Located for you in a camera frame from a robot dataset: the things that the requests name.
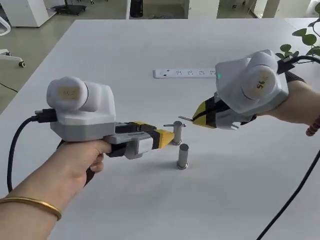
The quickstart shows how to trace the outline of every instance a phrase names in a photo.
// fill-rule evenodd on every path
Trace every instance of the screw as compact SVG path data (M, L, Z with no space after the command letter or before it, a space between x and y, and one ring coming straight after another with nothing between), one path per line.
M183 119L183 120L187 120L189 122L193 122L193 120L191 118L187 118L185 116L179 116L178 118Z

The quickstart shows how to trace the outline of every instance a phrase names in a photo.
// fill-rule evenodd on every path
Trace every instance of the table surface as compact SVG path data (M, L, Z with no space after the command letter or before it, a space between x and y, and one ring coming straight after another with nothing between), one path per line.
M161 128L192 116L216 91L214 79L154 79L154 69L212 68L259 50L278 51L295 29L283 19L77 20L0 115L0 193L6 194L7 158L18 126L46 108L51 80L77 76L110 85L117 121L143 121ZM320 88L315 64L295 72ZM252 240L300 183L319 144L304 125L259 117L237 131L186 122L189 168L176 169L178 147L141 159L106 159L74 199L50 239ZM13 166L16 186L55 150L49 125L22 132ZM316 240L320 236L320 169L266 240Z

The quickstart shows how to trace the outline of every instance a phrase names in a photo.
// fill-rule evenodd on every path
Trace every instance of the green leaf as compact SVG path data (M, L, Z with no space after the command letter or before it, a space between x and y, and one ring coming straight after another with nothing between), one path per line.
M299 51L296 51L294 54L292 54L292 57L298 57L299 56Z
M312 46L317 42L317 37L313 34L307 34L302 37L302 42L307 46Z
M275 55L277 55L277 57L278 58L280 58L280 59L284 59L285 58L285 56L282 54L282 53L276 53Z
M311 48L306 55L317 55L320 56L320 46L315 46L313 48Z
M286 57L289 57L289 56L291 56L293 53L292 52L290 52L290 51L286 51L285 53L284 53L284 57L286 58Z
M291 45L290 44L283 44L281 47L280 47L280 50L282 52L289 52L291 49Z
M307 33L307 29L306 28L302 28L302 29L297 30L294 33L292 33L292 36L303 37L304 35L306 35L306 33Z
M314 10L320 14L320 2L315 6Z

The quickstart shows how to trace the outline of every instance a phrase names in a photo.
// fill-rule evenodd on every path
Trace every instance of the sticker label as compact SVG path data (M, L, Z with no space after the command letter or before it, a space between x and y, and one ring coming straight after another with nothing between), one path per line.
M78 86L59 86L57 95L61 100L78 100L80 89Z

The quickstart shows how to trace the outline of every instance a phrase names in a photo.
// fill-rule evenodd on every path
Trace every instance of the chair leg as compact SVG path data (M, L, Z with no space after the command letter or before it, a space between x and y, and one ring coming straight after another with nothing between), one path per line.
M21 57L17 56L7 56L7 55L2 55L0 54L0 60L9 60L9 61L17 61L17 62L23 62Z

